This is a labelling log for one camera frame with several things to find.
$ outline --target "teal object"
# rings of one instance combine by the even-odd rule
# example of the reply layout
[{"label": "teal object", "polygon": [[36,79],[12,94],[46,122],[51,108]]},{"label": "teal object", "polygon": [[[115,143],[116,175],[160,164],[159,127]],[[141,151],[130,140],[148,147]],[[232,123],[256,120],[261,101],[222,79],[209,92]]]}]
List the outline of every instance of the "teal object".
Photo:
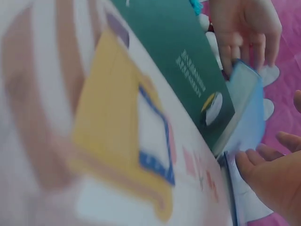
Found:
[{"label": "teal object", "polygon": [[191,6],[193,7],[194,13],[196,16],[200,15],[202,13],[203,4],[200,3],[198,0],[189,0]]}]

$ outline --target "fingernail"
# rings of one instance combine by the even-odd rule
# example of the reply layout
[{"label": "fingernail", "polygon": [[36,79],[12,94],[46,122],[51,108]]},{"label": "fingernail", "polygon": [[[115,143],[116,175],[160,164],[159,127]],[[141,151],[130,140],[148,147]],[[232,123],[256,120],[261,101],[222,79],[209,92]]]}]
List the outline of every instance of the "fingernail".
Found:
[{"label": "fingernail", "polygon": [[259,145],[256,147],[256,151],[261,152],[265,147],[266,147],[265,144],[259,144]]},{"label": "fingernail", "polygon": [[276,134],[276,138],[279,139],[279,138],[282,138],[283,136],[286,136],[288,133],[286,132],[283,132],[283,131],[279,131],[277,134]]}]

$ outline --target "toy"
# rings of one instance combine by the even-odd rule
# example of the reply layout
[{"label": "toy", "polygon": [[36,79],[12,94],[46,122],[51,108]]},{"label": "toy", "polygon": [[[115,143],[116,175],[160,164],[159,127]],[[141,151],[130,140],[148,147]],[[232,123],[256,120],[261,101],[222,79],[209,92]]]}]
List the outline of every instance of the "toy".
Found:
[{"label": "toy", "polygon": [[202,27],[203,31],[206,34],[206,37],[209,41],[209,45],[211,47],[211,50],[213,51],[213,54],[214,54],[215,59],[217,61],[217,64],[220,67],[220,70],[222,71],[223,68],[222,68],[220,53],[218,51],[217,40],[216,40],[216,36],[215,36],[215,33],[214,33],[214,28],[213,28],[213,25],[210,21],[210,18],[209,18],[209,16],[201,13],[198,16],[198,20],[199,20],[199,23],[201,24],[201,27]]}]

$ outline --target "book page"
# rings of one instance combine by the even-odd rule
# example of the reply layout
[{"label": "book page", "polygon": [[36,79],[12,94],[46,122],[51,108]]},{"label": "book page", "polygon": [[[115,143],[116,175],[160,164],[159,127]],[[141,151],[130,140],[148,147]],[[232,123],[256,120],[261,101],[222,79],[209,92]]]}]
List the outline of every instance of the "book page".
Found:
[{"label": "book page", "polygon": [[34,1],[0,38],[0,224],[232,225],[218,163],[110,2]]}]

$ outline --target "beige stripe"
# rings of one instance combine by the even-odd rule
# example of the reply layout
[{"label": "beige stripe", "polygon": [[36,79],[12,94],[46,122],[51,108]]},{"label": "beige stripe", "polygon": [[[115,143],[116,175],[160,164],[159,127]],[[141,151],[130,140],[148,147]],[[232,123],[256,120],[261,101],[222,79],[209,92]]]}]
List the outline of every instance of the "beige stripe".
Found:
[{"label": "beige stripe", "polygon": [[84,69],[81,64],[75,33],[73,0],[56,0],[56,11],[57,42],[61,69],[71,108],[75,113],[84,83]]},{"label": "beige stripe", "polygon": [[31,8],[21,13],[4,35],[2,65],[5,91],[19,136],[45,189],[62,187],[71,176],[49,145],[51,130],[35,78]]},{"label": "beige stripe", "polygon": [[98,11],[97,11],[96,0],[88,0],[88,5],[89,5],[89,11],[90,11],[90,19],[91,19],[93,37],[94,37],[94,42],[95,42],[95,47],[96,47],[98,44],[100,35],[101,35],[101,22],[100,22],[100,17],[98,15]]}]

